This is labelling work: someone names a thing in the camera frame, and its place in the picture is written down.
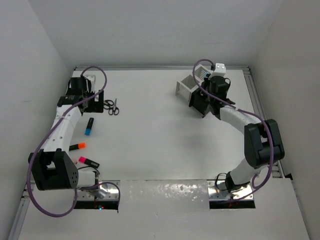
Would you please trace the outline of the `dark blue highlighter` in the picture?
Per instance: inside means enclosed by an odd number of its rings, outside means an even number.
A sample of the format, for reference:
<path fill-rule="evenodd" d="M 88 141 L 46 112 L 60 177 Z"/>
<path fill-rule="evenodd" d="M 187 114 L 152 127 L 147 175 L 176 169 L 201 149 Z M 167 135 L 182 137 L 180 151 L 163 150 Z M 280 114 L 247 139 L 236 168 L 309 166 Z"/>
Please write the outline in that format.
<path fill-rule="evenodd" d="M 95 120 L 95 119 L 94 119 L 93 117 L 90 117 L 90 118 L 89 118 L 88 123 L 87 123 L 87 126 L 86 126 L 86 128 L 85 128 L 85 132 L 84 132 L 84 135 L 85 135 L 85 136 L 89 136 L 89 135 L 91 134 L 94 120 Z"/>

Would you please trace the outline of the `orange highlighter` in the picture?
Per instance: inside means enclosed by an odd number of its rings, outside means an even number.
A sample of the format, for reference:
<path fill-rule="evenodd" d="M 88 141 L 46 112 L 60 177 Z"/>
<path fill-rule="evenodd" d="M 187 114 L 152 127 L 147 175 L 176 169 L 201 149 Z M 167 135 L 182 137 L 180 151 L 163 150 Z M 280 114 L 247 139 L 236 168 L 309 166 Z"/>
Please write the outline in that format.
<path fill-rule="evenodd" d="M 86 147 L 86 143 L 85 142 L 81 142 L 78 144 L 73 144 L 69 147 L 69 151 L 75 151 L 75 150 L 79 150 L 79 149 L 84 149 Z"/>

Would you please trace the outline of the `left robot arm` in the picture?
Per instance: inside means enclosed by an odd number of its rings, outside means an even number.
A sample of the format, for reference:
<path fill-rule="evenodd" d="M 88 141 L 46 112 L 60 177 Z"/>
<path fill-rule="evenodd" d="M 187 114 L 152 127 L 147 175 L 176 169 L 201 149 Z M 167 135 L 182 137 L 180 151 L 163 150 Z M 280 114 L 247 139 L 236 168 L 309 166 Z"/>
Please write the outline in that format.
<path fill-rule="evenodd" d="M 78 171 L 69 156 L 69 148 L 77 122 L 84 113 L 102 113 L 104 94 L 94 99 L 95 75 L 72 77 L 65 95 L 56 108 L 53 133 L 36 154 L 32 176 L 40 191 L 87 188 L 95 185 L 97 173 Z"/>

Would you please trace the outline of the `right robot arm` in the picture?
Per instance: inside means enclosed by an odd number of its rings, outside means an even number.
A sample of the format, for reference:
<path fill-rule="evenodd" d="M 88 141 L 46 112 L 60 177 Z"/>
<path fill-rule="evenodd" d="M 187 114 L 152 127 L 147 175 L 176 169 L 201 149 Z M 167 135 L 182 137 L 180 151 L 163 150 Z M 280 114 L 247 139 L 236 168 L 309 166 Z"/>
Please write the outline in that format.
<path fill-rule="evenodd" d="M 284 158 L 285 150 L 278 123 L 240 109 L 227 98 L 231 81 L 223 76 L 206 75 L 201 92 L 208 96 L 211 113 L 243 134 L 244 159 L 226 174 L 224 188 L 228 192 L 251 183 L 254 190 L 264 186 L 272 174 L 273 164 Z"/>

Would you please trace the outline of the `pink highlighter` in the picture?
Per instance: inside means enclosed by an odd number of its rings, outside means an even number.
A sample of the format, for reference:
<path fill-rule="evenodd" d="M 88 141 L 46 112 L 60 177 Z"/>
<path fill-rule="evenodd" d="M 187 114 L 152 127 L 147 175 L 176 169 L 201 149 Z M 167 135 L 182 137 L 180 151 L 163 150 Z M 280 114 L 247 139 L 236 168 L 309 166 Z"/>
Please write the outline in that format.
<path fill-rule="evenodd" d="M 95 161 L 93 161 L 93 160 L 90 160 L 90 159 L 88 159 L 88 158 L 86 158 L 86 157 L 83 157 L 83 156 L 81 156 L 81 157 L 78 159 L 78 161 L 79 161 L 80 163 L 82 163 L 82 164 L 85 164 L 85 165 L 87 165 L 87 166 L 90 166 L 90 167 L 96 168 L 96 169 L 98 169 L 99 166 L 100 166 L 99 163 L 97 163 L 97 162 L 95 162 Z"/>

